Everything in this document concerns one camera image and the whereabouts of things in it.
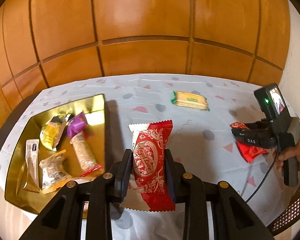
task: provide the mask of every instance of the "oval label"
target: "oval label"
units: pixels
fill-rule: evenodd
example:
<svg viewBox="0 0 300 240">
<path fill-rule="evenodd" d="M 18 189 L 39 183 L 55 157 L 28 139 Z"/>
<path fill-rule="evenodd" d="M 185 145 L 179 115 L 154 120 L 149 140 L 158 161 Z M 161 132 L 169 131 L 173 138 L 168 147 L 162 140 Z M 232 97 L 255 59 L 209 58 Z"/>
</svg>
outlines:
<svg viewBox="0 0 300 240">
<path fill-rule="evenodd" d="M 137 143 L 133 151 L 133 169 L 143 177 L 154 173 L 158 165 L 158 151 L 151 141 L 141 141 Z"/>
</svg>

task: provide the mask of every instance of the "white wall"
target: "white wall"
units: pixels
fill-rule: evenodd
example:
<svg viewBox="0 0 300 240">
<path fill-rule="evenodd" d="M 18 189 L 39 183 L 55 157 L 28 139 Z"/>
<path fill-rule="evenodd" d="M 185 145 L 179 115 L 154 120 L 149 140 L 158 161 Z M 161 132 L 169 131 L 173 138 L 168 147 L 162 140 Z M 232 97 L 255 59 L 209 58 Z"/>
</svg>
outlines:
<svg viewBox="0 0 300 240">
<path fill-rule="evenodd" d="M 290 44 L 279 83 L 284 98 L 300 118 L 300 15 L 290 1 Z"/>
</svg>

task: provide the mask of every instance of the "human hand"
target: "human hand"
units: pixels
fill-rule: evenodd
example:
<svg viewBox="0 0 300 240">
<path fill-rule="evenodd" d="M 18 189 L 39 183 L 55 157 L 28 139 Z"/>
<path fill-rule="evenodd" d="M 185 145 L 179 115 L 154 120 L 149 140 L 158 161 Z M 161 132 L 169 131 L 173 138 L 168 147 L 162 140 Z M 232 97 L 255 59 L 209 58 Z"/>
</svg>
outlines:
<svg viewBox="0 0 300 240">
<path fill-rule="evenodd" d="M 272 149 L 272 152 L 273 152 L 272 156 L 273 158 L 275 158 L 276 156 L 275 150 Z M 277 170 L 281 171 L 283 167 L 283 161 L 288 160 L 288 158 L 294 156 L 297 157 L 299 163 L 298 170 L 300 171 L 300 139 L 296 147 L 289 147 L 279 154 L 278 159 L 275 162 L 275 165 L 277 166 Z"/>
</svg>

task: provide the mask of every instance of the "purple snack wrapper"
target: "purple snack wrapper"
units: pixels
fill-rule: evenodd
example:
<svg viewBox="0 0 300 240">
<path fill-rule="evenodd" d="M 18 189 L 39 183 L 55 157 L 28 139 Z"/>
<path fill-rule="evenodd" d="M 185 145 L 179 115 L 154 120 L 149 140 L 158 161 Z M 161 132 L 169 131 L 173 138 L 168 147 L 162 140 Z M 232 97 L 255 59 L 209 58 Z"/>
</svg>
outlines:
<svg viewBox="0 0 300 240">
<path fill-rule="evenodd" d="M 67 135 L 70 139 L 73 136 L 78 134 L 82 131 L 83 128 L 87 126 L 88 122 L 84 112 L 77 114 L 74 118 L 69 121 L 68 128 L 67 128 Z"/>
</svg>

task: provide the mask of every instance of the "white patterned tablecloth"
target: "white patterned tablecloth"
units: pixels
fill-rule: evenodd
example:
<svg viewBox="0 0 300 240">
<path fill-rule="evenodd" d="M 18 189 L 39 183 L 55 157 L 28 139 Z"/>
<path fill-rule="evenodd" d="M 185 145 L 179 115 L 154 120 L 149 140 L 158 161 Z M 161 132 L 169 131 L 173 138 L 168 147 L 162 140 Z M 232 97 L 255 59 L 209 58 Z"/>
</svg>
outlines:
<svg viewBox="0 0 300 240">
<path fill-rule="evenodd" d="M 273 158 L 271 155 L 260 155 L 252 164 L 247 163 L 238 152 L 229 125 L 236 121 L 255 122 L 265 117 L 253 95 L 258 88 L 253 84 L 205 76 L 135 74 L 94 78 L 45 89 L 17 121 L 2 147 L 0 186 L 4 190 L 12 153 L 23 128 L 33 115 L 103 93 L 111 120 L 117 120 L 110 122 L 111 154 L 115 162 L 120 161 L 124 150 L 132 146 L 128 124 L 172 119 L 173 130 L 167 148 L 171 150 L 174 160 L 181 162 L 187 172 L 203 181 L 228 181 L 243 199 L 247 199 L 263 179 Z M 210 111 L 173 105 L 170 100 L 174 90 L 204 95 Z M 295 116 L 290 105 L 287 105 L 290 114 Z M 283 184 L 279 173 L 272 170 L 249 206 L 268 225 L 288 206 L 294 191 Z M 26 214 L 32 220 L 36 217 Z M 120 217 L 114 209 L 111 216 L 115 240 L 182 238 L 184 206 L 181 204 L 176 206 L 174 212 L 124 209 Z"/>
</svg>

